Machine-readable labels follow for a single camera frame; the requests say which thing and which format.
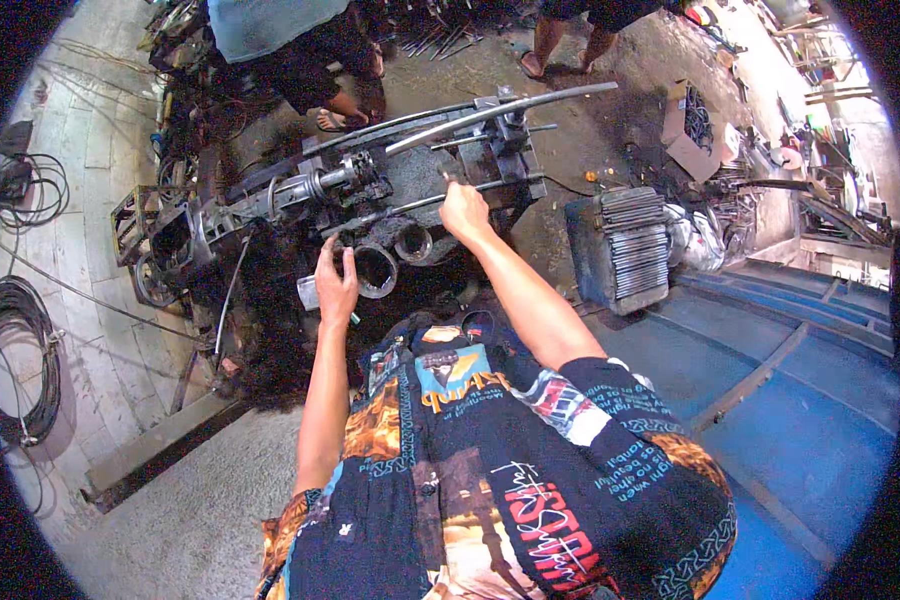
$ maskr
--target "coiled cable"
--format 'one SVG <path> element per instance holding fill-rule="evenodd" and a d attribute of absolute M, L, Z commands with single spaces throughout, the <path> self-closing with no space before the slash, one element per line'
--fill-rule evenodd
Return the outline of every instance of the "coiled cable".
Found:
<path fill-rule="evenodd" d="M 27 332 L 36 339 L 43 354 L 41 388 L 26 414 L 7 414 L 0 407 L 0 437 L 12 446 L 31 447 L 47 438 L 60 412 L 60 333 L 54 330 L 34 286 L 23 277 L 9 274 L 0 278 L 0 336 L 12 331 Z"/>

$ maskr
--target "blue metal surface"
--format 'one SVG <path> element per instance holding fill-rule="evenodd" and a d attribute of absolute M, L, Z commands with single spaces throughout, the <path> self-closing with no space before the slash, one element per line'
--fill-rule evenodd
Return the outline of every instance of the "blue metal surface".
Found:
<path fill-rule="evenodd" d="M 739 515 L 736 547 L 707 598 L 809 598 L 852 541 L 895 443 L 889 295 L 758 261 L 677 282 L 622 329 L 586 321 L 684 423 L 771 368 L 696 433 L 723 460 Z M 785 343 L 801 323 L 806 337 Z M 781 345 L 783 361 L 761 366 Z"/>
<path fill-rule="evenodd" d="M 759 362 L 669 322 L 647 318 L 622 331 L 596 332 L 610 356 L 650 377 L 684 422 L 720 399 Z"/>
<path fill-rule="evenodd" d="M 737 542 L 706 600 L 811 597 L 825 571 L 732 479 L 730 490 L 737 505 Z"/>
<path fill-rule="evenodd" d="M 782 373 L 701 440 L 732 456 L 836 554 L 862 522 L 894 442 L 861 414 Z"/>

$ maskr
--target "cardboard box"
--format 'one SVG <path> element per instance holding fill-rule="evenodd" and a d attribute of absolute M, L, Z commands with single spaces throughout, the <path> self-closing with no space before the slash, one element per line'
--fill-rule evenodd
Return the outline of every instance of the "cardboard box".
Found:
<path fill-rule="evenodd" d="M 667 154 L 676 161 L 676 164 L 683 167 L 695 182 L 702 183 L 710 179 L 720 168 L 726 143 L 724 128 L 727 122 L 707 98 L 703 98 L 703 105 L 710 114 L 710 123 L 713 127 L 713 150 L 708 153 L 706 148 L 701 148 L 690 139 L 690 136 L 684 133 L 687 86 L 693 86 L 693 81 L 681 79 L 667 93 L 667 112 L 663 117 L 663 135 L 660 136 L 660 141 L 667 147 Z"/>

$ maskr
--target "metal cylinder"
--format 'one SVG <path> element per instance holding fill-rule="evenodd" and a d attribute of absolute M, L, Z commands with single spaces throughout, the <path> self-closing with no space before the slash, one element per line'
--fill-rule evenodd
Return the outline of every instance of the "metal cylinder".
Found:
<path fill-rule="evenodd" d="M 383 298 L 396 287 L 396 260 L 383 246 L 365 242 L 353 250 L 359 293 L 364 298 Z"/>
<path fill-rule="evenodd" d="M 434 238 L 426 227 L 419 223 L 410 224 L 397 233 L 393 249 L 397 257 L 415 265 L 430 257 L 434 249 Z"/>

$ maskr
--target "black patterned shirt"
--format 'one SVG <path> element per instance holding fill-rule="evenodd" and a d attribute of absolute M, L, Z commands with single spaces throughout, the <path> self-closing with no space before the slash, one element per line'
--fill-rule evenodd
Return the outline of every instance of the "black patterned shirt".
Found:
<path fill-rule="evenodd" d="M 736 539 L 716 462 L 615 359 L 405 321 L 330 483 L 264 522 L 259 598 L 696 599 Z"/>

